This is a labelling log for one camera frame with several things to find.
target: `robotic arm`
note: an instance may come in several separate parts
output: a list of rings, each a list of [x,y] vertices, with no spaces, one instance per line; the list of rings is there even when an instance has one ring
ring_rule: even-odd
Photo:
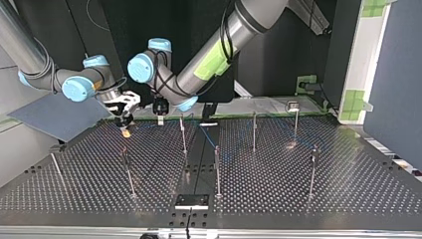
[[[213,77],[230,67],[233,56],[257,34],[268,31],[279,19],[289,0],[239,0],[235,11],[224,13],[222,27],[211,37],[184,70],[175,76],[168,65],[171,43],[151,39],[148,50],[128,63],[130,76],[139,83],[149,84],[159,96],[168,99],[182,112],[189,111],[198,101],[197,92]]]
[[[84,69],[80,72],[59,69],[8,0],[0,0],[0,26],[0,44],[18,66],[22,84],[54,94],[63,93],[73,102],[96,97],[115,115],[115,123],[123,135],[130,136],[131,114],[137,108],[140,96],[120,89],[125,79],[114,79],[106,57],[98,55],[84,59]]]
[[[184,70],[175,76],[171,68],[171,43],[151,39],[148,49],[130,60],[130,76],[139,83],[149,84],[158,99],[157,115],[165,115],[168,102],[181,111],[189,111],[197,102],[197,92],[213,78],[223,75],[233,57],[255,35],[269,30],[282,15],[289,0],[238,0],[236,10],[225,11],[222,26],[196,54]],[[140,96],[123,92],[125,79],[116,81],[104,56],[83,61],[80,72],[58,69],[44,46],[21,22],[8,0],[0,0],[0,44],[19,67],[22,84],[40,90],[62,92],[73,102],[96,97],[115,116],[123,136],[129,137],[132,113]]]

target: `end effector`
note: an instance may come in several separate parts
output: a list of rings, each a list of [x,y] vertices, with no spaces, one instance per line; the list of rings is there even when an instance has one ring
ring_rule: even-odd
[[[80,103],[92,97],[97,98],[114,115],[115,124],[121,129],[123,136],[130,137],[132,113],[140,103],[140,96],[121,89],[126,78],[118,81],[114,79],[105,56],[84,59],[83,65],[84,69],[80,72],[53,69],[38,78],[31,78],[22,71],[18,74],[25,86],[62,92],[72,102]]]

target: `metal bracket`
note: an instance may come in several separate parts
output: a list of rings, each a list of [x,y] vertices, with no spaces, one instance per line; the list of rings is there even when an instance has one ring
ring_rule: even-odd
[[[372,112],[373,111],[373,105],[368,102],[363,102],[363,110],[366,112]]]
[[[176,199],[176,210],[208,210],[208,194],[179,194]]]
[[[323,31],[328,28],[329,22],[326,20],[322,11],[314,3],[316,0],[291,0],[288,2],[288,8],[290,8],[302,21],[309,26],[311,12],[313,12],[313,23],[311,29],[313,29],[316,35],[320,35]]]

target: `green tape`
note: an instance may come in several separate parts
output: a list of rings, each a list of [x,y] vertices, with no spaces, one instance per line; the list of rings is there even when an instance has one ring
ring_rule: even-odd
[[[347,90],[340,113],[341,120],[359,120],[360,112],[363,110],[363,96],[365,91]]]
[[[228,42],[225,42],[226,49],[229,50],[230,46]],[[202,62],[199,64],[193,73],[197,78],[203,81],[209,81],[215,75],[223,75],[230,65],[227,64],[226,56],[224,55],[221,41],[218,41],[214,47],[204,57]]]
[[[386,0],[363,0],[362,18],[380,17],[387,5]]]
[[[314,91],[306,91],[303,88],[300,88],[299,85],[301,83],[316,83],[317,82],[317,76],[316,75],[310,75],[310,76],[301,76],[298,77],[297,83],[296,83],[296,93],[297,94],[308,94],[313,95]]]

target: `black wall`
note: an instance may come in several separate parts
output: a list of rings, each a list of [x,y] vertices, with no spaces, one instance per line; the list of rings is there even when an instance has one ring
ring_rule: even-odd
[[[336,0],[316,0],[332,26]],[[253,96],[292,96],[298,76],[317,75],[323,82],[329,35],[316,36],[286,9],[276,25],[241,52],[238,81]]]

